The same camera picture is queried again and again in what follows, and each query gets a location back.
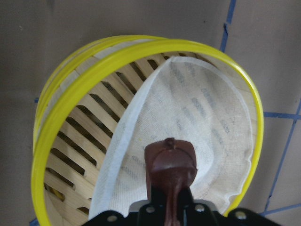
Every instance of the metal rivet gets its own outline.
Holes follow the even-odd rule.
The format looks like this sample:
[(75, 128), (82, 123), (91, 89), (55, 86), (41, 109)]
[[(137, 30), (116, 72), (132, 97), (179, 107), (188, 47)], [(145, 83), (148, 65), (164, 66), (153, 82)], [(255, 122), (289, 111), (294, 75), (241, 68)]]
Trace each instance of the metal rivet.
[(108, 222), (114, 222), (114, 221), (116, 221), (117, 220), (117, 217), (115, 216), (115, 215), (111, 215), (111, 216), (109, 216), (108, 218), (107, 218), (107, 221)]
[(205, 207), (202, 205), (202, 204), (197, 204), (194, 209), (197, 211), (197, 212), (204, 212), (205, 211)]
[(153, 206), (149, 206), (149, 207), (147, 207), (146, 209), (146, 212), (148, 212), (148, 213), (153, 213), (153, 212), (155, 212), (155, 208), (153, 207)]
[(237, 217), (237, 219), (240, 219), (240, 220), (246, 219), (246, 214), (243, 211), (237, 211), (235, 213), (235, 216)]

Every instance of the bamboo steamer basket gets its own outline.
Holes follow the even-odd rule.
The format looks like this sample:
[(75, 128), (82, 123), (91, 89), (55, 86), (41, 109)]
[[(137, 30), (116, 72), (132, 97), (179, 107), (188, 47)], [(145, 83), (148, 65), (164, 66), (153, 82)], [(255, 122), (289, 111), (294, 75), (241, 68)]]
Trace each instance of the bamboo steamer basket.
[(33, 132), (32, 199), (42, 226), (78, 226), (88, 219), (98, 172), (123, 112), (147, 77), (171, 56), (217, 67), (248, 107), (254, 151), (236, 208), (255, 173), (262, 146), (263, 111), (247, 73), (204, 44), (154, 36), (114, 36), (92, 42), (65, 59), (48, 79)]

